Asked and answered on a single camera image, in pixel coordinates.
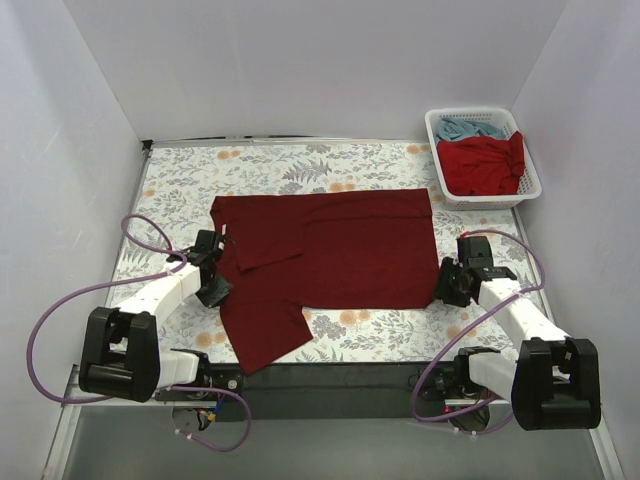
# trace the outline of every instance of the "laundry basket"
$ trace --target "laundry basket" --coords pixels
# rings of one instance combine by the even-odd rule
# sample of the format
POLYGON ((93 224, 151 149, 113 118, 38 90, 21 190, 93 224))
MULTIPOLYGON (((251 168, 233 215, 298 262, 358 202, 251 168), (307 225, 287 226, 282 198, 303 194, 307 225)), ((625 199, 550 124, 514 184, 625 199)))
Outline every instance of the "laundry basket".
POLYGON ((440 108, 429 110, 424 119, 427 124, 429 143, 431 152, 436 164, 438 179, 444 194, 445 206, 450 210, 500 210, 511 208, 522 200, 530 200, 540 196, 542 186, 538 179, 538 174, 533 166, 533 161, 529 155, 526 144, 524 145, 524 175, 520 178, 518 193, 515 195, 491 195, 491 196, 468 196, 461 197, 449 192, 447 183, 442 174, 440 158, 436 148, 435 132, 438 122, 442 118, 459 118, 462 120, 474 120, 484 122, 502 130, 506 138, 511 137, 518 130, 518 125, 513 115, 504 108, 476 107, 476 108, 440 108))

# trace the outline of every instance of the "floral tablecloth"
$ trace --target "floral tablecloth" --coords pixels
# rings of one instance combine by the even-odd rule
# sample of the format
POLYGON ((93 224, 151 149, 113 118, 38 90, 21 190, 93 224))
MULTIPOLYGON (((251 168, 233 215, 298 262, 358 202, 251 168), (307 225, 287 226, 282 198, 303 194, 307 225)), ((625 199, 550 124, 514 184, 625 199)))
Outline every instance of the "floral tablecloth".
MULTIPOLYGON (((209 209, 216 195, 308 194, 352 190, 428 188, 438 255, 456 254, 463 231, 496 228, 518 235, 510 210, 454 212, 443 206, 429 145, 413 143, 308 143, 236 147, 155 148, 148 160, 137 213, 155 220, 174 246, 192 244, 199 229, 212 229, 209 209)), ((157 235, 142 222, 131 232, 147 242, 157 235)), ((490 236, 498 265, 509 266, 524 284, 534 281, 528 258, 513 242, 490 236)), ((116 278, 154 273, 162 255, 127 242, 116 278)), ((111 305, 132 295, 141 284, 111 292, 111 305)), ((532 300, 542 309, 538 295, 532 300)), ((282 357, 285 362, 371 362, 429 360, 482 309, 461 309, 435 302, 424 310, 303 311, 314 339, 282 357)), ((205 351, 215 362, 236 362, 220 320, 193 297, 159 331, 162 349, 205 351)), ((499 348, 508 358, 516 351, 502 329, 489 320, 472 330, 460 346, 499 348)))

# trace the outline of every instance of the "white enclosure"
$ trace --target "white enclosure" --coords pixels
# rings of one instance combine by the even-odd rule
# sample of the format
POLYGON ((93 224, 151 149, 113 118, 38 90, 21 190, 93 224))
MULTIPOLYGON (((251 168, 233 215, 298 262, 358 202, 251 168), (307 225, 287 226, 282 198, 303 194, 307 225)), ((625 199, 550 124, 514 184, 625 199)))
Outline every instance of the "white enclosure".
POLYGON ((423 138, 511 107, 565 1, 65 0, 140 138, 423 138))
MULTIPOLYGON (((0 2, 0 478, 40 478, 60 406, 36 392, 27 337, 53 301, 108 279, 141 166, 140 144, 59 0, 0 2)), ((51 318, 35 363, 64 393, 87 312, 51 318)))
MULTIPOLYGON (((1 0, 0 478, 42 473, 60 407, 29 383, 27 336, 110 277, 139 139, 426 141, 428 110, 482 105, 526 137, 543 194, 522 217, 551 307, 598 346, 605 418, 640 477, 638 18, 623 0, 1 0)), ((44 328, 36 367, 56 393, 103 299, 44 328)))

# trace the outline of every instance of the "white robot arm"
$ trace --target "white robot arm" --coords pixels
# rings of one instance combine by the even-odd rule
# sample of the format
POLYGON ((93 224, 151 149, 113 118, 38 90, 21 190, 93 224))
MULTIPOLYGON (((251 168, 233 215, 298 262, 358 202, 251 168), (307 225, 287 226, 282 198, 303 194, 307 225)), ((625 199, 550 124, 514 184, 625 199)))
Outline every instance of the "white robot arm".
MULTIPOLYGON (((436 299, 461 307, 473 300, 489 311, 521 291, 513 272, 493 265, 484 236, 458 238, 458 260, 443 260, 436 299)), ((518 361, 490 348, 463 348, 454 360, 454 381, 465 388, 486 387, 511 401, 525 430, 597 427, 600 385, 593 343, 572 338, 524 297, 493 318, 518 350, 518 361)))
POLYGON ((207 307, 219 305, 231 285, 217 273, 224 236, 200 230, 193 247, 183 252, 189 263, 176 273, 150 282, 115 308, 96 308, 89 316, 80 364, 80 388, 145 402, 172 385, 210 386, 203 378, 202 352, 160 352, 157 331, 191 295, 207 307), (123 339, 126 349, 118 348, 123 339))

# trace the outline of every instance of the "clothing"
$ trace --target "clothing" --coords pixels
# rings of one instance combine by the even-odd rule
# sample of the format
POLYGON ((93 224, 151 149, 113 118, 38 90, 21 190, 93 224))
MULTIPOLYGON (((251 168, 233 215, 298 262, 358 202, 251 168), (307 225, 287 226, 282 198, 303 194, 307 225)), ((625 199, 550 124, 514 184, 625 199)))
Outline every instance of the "clothing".
POLYGON ((436 128, 436 146, 441 140, 457 142, 469 137, 493 137, 497 140, 506 140, 504 133, 496 127, 484 122, 460 120, 458 118, 443 118, 436 128))
POLYGON ((524 174, 522 134, 509 140, 469 137, 438 143, 447 189, 454 195, 515 195, 524 174))
POLYGON ((216 197, 220 309, 251 374, 311 340, 302 307, 424 308, 438 277, 427 190, 216 197))

